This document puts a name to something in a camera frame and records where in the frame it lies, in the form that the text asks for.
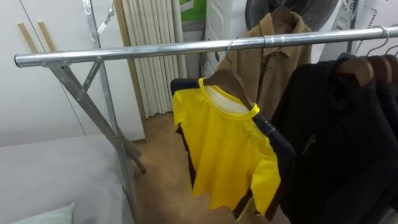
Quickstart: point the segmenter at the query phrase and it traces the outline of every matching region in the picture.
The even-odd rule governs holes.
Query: white bedsheet
[[[134,223],[102,134],[0,147],[1,224],[73,202],[75,224]]]

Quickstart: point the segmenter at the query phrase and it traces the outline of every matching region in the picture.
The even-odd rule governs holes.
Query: t-shirt sleeve
[[[251,191],[256,210],[264,215],[280,184],[276,155],[264,156],[253,173]]]
[[[174,128],[178,129],[180,123],[184,121],[186,111],[183,106],[182,97],[178,92],[174,93],[173,96],[173,111],[174,111]]]

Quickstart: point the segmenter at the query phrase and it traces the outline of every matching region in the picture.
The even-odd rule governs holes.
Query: wooden hanger
[[[295,26],[295,21],[290,10],[286,6],[279,6],[271,13],[272,20],[275,22],[277,20],[282,20],[291,26]]]
[[[216,86],[226,86],[228,87],[238,99],[240,99],[243,105],[251,111],[254,108],[254,103],[250,100],[248,95],[245,92],[244,84],[241,78],[239,78],[238,74],[232,71],[232,61],[229,59],[229,49],[231,48],[232,43],[238,37],[235,37],[228,46],[226,52],[226,59],[230,62],[230,69],[220,69],[216,71],[211,77],[205,78],[203,80],[203,84],[208,85],[216,85]]]
[[[373,68],[374,76],[382,82],[392,82],[392,68],[390,62],[383,56],[367,57]]]
[[[336,73],[355,75],[360,86],[364,86],[374,77],[371,63],[364,58],[348,59],[337,66]]]
[[[385,55],[385,58],[390,62],[392,72],[392,83],[398,87],[398,59],[394,55]]]

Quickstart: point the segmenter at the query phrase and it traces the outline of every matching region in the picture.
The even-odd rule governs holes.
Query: floor
[[[193,197],[188,162],[181,137],[174,133],[173,114],[157,115],[145,122],[147,142],[137,142],[147,173],[137,175],[137,224],[236,223],[226,207],[208,208],[208,196]],[[273,222],[246,212],[241,224],[289,224],[278,212]]]

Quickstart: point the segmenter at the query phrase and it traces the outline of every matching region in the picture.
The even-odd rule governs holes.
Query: tan shirt
[[[260,24],[245,37],[261,37],[274,34],[310,32],[302,18],[291,12],[295,26],[284,21],[272,21],[268,13]],[[243,80],[246,93],[260,107],[263,115],[271,119],[285,90],[292,72],[301,64],[311,62],[311,45],[267,49],[243,49],[230,51],[230,62],[224,58],[218,69],[232,68]]]

